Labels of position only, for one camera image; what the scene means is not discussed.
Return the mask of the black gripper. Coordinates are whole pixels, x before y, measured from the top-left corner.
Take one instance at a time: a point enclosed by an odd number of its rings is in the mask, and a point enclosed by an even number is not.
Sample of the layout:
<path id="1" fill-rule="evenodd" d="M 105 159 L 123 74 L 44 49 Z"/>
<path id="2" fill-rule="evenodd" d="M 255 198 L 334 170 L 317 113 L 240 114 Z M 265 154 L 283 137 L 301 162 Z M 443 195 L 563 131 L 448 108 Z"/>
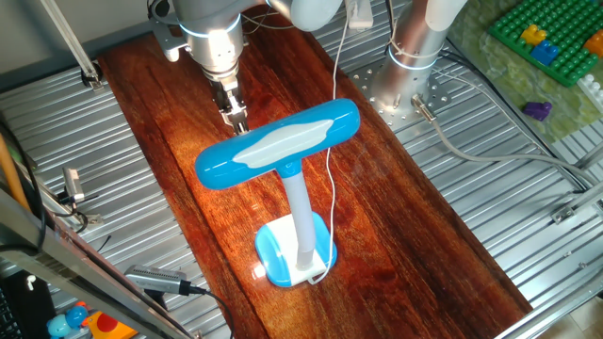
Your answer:
<path id="1" fill-rule="evenodd" d="M 213 73 L 210 84 L 214 90 L 214 101 L 224 122 L 238 135 L 249 132 L 247 111 L 243 102 L 236 72 Z"/>

